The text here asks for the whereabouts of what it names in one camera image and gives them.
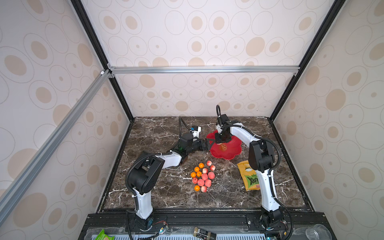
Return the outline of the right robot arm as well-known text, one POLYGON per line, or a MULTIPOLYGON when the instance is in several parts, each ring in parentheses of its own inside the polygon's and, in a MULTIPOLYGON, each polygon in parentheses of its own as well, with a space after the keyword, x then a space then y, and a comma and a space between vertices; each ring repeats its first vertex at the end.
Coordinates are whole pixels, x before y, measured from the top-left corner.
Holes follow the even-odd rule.
POLYGON ((256 171, 262 195, 261 223, 265 230, 274 228, 284 220, 283 211, 288 210, 278 200, 274 182, 274 170, 281 163, 279 148, 272 140, 256 135, 242 123, 231 121, 221 113, 219 105, 216 106, 216 112, 218 132, 215 133, 215 142, 223 145, 229 143, 232 137, 237 137, 248 147, 248 162, 256 171))

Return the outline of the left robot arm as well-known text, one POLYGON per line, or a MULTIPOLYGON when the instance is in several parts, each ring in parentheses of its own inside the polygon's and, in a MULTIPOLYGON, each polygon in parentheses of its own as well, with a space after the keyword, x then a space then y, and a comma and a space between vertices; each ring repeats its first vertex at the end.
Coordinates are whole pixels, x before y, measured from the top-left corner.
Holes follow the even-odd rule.
POLYGON ((151 191, 157 183, 163 169, 178 167, 190 154, 205 152, 211 149, 208 139, 201 139, 200 126, 187 127, 182 133, 184 120, 179 117, 179 137, 171 149, 165 153, 149 153, 143 151, 129 168, 125 184, 133 194, 136 218, 147 221, 152 218, 153 206, 151 191))

